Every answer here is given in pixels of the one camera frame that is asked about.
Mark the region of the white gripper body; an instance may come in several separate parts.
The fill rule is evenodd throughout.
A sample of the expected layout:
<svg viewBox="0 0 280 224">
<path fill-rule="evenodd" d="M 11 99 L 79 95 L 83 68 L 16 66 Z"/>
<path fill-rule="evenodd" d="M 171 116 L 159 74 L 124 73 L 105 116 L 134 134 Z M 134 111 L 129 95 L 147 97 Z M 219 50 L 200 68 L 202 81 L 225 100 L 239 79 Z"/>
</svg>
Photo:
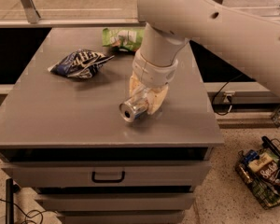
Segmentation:
<svg viewBox="0 0 280 224">
<path fill-rule="evenodd" d="M 133 59 L 133 73 L 138 80 L 149 88 L 158 88 L 170 83 L 178 66 L 178 60 L 175 60 L 169 66 L 157 66 L 148 62 L 141 54 L 141 50 L 135 53 Z"/>
</svg>

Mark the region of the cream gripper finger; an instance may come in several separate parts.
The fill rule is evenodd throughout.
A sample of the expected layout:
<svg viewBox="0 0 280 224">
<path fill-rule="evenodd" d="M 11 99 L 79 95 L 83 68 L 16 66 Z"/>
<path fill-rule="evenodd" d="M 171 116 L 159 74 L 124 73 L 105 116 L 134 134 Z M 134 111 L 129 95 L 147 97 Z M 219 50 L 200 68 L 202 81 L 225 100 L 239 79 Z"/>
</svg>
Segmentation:
<svg viewBox="0 0 280 224">
<path fill-rule="evenodd" d="M 130 83 L 129 83 L 129 94 L 131 97 L 138 96 L 140 97 L 143 94 L 145 86 L 142 84 L 142 82 L 138 79 L 137 75 L 135 73 L 132 73 L 130 77 Z"/>
<path fill-rule="evenodd" d="M 164 85 L 162 87 L 149 89 L 147 92 L 148 109 L 147 113 L 153 115 L 162 105 L 166 98 L 169 86 Z"/>
</svg>

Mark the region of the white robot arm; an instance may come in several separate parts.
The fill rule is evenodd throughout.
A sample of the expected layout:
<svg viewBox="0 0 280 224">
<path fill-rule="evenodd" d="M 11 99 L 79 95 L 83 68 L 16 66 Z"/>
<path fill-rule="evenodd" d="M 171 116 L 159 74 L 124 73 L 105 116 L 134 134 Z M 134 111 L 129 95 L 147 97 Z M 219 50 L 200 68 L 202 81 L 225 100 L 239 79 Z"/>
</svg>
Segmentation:
<svg viewBox="0 0 280 224">
<path fill-rule="evenodd" d="M 192 40 L 280 97 L 280 21 L 213 0 L 137 0 L 147 23 L 133 60 L 133 75 L 148 88 L 168 84 L 175 55 Z"/>
</svg>

